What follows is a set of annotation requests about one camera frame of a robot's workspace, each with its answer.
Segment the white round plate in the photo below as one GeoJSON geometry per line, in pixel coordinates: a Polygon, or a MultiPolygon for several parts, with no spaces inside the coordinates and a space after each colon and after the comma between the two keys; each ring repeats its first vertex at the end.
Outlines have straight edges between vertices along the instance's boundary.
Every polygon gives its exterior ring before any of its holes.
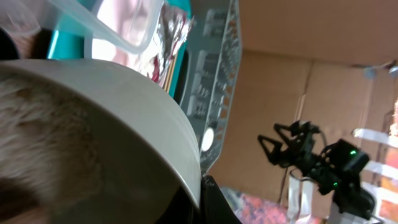
{"type": "Polygon", "coordinates": [[[163,5],[163,0],[103,1],[97,18],[107,28],[93,38],[91,56],[132,67],[148,48],[163,5]]]}

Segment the clear plastic bin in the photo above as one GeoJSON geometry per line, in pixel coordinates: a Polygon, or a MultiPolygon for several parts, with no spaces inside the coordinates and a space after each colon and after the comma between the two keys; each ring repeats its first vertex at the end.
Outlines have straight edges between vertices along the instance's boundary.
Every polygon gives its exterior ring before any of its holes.
{"type": "Polygon", "coordinates": [[[58,30],[140,54],[155,34],[163,5],[163,0],[1,0],[1,28],[16,35],[58,30]]]}

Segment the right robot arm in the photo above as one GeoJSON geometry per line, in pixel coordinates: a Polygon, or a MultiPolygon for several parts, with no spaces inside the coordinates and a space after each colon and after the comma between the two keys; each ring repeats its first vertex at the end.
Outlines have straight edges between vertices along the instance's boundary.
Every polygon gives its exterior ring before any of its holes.
{"type": "Polygon", "coordinates": [[[321,195],[333,192],[328,223],[384,223],[374,214],[375,197],[361,186],[360,173],[370,161],[369,154],[344,139],[313,153],[313,136],[319,134],[323,142],[326,136],[309,121],[289,126],[276,123],[274,131],[282,142],[257,137],[269,162],[281,168],[296,167],[302,173],[298,180],[316,184],[321,195]]]}

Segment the wooden chopstick left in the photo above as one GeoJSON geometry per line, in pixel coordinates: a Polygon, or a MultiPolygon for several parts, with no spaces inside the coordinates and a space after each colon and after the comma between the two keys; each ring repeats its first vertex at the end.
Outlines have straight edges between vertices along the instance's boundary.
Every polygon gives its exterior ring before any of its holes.
{"type": "Polygon", "coordinates": [[[170,86],[171,86],[171,82],[172,82],[172,78],[173,78],[173,74],[174,74],[174,68],[175,68],[175,57],[170,62],[170,66],[169,66],[169,68],[167,70],[167,74],[166,74],[165,80],[164,80],[163,89],[167,93],[170,92],[170,86]]]}

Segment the grey bowl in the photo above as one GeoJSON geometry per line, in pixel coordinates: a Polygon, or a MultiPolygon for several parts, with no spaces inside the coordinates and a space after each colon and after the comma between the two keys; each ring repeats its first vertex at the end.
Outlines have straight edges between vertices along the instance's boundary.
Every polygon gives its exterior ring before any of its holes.
{"type": "Polygon", "coordinates": [[[130,68],[6,60],[1,182],[49,223],[186,223],[200,210],[198,141],[174,99],[130,68]]]}

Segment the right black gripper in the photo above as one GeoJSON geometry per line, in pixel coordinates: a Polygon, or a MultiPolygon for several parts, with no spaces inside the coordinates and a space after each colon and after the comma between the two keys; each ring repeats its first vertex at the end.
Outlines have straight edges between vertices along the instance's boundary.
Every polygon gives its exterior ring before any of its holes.
{"type": "Polygon", "coordinates": [[[292,157],[290,162],[290,154],[288,149],[282,151],[283,144],[275,139],[258,135],[257,140],[263,148],[268,161],[281,168],[288,168],[294,165],[300,170],[310,170],[318,160],[312,150],[315,145],[313,136],[320,134],[320,128],[309,121],[296,121],[290,126],[276,123],[274,130],[280,138],[290,146],[292,157]],[[267,143],[273,145],[272,150],[267,147],[267,143]]]}

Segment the teal serving tray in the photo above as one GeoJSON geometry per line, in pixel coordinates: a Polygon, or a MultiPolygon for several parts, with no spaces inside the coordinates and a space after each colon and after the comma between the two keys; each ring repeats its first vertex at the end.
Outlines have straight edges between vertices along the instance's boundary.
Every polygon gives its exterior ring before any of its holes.
{"type": "MultiPolygon", "coordinates": [[[[168,0],[172,6],[177,6],[187,12],[188,17],[192,18],[192,8],[190,0],[168,0]]],[[[59,30],[53,31],[50,39],[48,59],[77,59],[91,58],[91,37],[79,37],[59,30]]],[[[178,79],[180,78],[180,69],[187,44],[184,43],[177,56],[175,57],[175,66],[172,70],[171,81],[165,82],[164,89],[171,97],[175,96],[178,79]]]]}

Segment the red foil wrapper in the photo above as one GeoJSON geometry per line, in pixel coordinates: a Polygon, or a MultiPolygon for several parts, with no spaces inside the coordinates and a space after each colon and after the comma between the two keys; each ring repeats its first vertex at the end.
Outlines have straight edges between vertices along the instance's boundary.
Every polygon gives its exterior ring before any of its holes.
{"type": "Polygon", "coordinates": [[[193,19],[177,6],[162,6],[154,36],[145,51],[137,56],[133,69],[162,86],[169,67],[186,42],[193,19]]]}

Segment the grey dishwasher rack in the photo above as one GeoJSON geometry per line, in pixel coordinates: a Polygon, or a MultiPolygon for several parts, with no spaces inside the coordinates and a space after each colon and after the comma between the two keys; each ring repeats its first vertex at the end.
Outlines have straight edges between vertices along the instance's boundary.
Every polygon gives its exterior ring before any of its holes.
{"type": "Polygon", "coordinates": [[[205,175],[223,148],[242,58],[239,1],[192,1],[192,12],[180,106],[196,134],[205,175]]]}

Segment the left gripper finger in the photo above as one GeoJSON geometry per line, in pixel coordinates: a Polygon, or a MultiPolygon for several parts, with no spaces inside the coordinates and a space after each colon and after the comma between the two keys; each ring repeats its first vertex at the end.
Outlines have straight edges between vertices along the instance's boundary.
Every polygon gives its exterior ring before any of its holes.
{"type": "Polygon", "coordinates": [[[156,224],[241,224],[214,178],[206,175],[200,185],[200,208],[194,208],[182,187],[156,224]]]}

